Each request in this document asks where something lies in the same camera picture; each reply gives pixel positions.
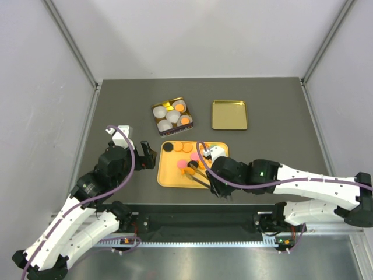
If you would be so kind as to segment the orange fish shaped cookie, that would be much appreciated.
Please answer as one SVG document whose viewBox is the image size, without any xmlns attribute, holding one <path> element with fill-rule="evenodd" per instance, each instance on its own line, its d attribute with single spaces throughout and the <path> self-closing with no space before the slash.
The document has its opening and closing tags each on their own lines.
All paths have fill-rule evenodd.
<svg viewBox="0 0 373 280">
<path fill-rule="evenodd" d="M 185 167 L 181 169 L 181 174 L 190 174 L 193 176 L 195 174 L 195 170 L 191 167 Z"/>
</svg>

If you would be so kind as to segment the black sandwich cookie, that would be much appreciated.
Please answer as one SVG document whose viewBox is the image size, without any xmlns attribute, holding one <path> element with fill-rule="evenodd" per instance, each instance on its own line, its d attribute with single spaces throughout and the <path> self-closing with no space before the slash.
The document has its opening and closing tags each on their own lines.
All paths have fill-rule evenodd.
<svg viewBox="0 0 373 280">
<path fill-rule="evenodd" d="M 188 167 L 193 168 L 193 169 L 197 169 L 199 167 L 199 163 L 198 163 L 198 161 L 191 160 L 191 161 L 188 162 Z"/>
</svg>

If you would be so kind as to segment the tan round biscuit front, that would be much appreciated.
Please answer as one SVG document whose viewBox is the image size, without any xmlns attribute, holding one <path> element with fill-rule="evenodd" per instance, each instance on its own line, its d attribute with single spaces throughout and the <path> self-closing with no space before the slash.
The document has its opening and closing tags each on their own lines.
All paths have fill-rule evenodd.
<svg viewBox="0 0 373 280">
<path fill-rule="evenodd" d="M 186 107 L 182 104 L 182 103 L 179 103 L 179 104 L 176 104 L 174 106 L 174 108 L 179 111 L 180 113 L 183 113 L 186 111 Z"/>
</svg>

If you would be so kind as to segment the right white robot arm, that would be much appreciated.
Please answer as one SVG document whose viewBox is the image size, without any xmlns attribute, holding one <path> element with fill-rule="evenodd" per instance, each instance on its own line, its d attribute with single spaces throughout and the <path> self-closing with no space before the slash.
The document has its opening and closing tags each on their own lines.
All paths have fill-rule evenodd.
<svg viewBox="0 0 373 280">
<path fill-rule="evenodd" d="M 372 227 L 372 178 L 359 172 L 339 178 L 294 169 L 271 160 L 248 164 L 218 157 L 207 169 L 211 192 L 218 197 L 243 190 L 257 195 L 295 195 L 304 202 L 280 202 L 272 212 L 272 224 L 280 231 L 308 222 L 344 223 Z"/>
</svg>

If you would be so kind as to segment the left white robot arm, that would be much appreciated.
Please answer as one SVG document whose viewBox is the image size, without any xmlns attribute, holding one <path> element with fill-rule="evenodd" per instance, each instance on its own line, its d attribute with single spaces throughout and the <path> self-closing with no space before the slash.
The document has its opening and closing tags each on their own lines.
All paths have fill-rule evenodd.
<svg viewBox="0 0 373 280">
<path fill-rule="evenodd" d="M 154 169 L 157 152 L 141 143 L 139 155 L 130 141 L 110 141 L 94 169 L 81 176 L 59 214 L 44 233 L 13 262 L 22 279 L 64 279 L 75 262 L 104 237 L 128 230 L 131 210 L 119 201 L 104 202 L 122 188 L 135 171 Z"/>
</svg>

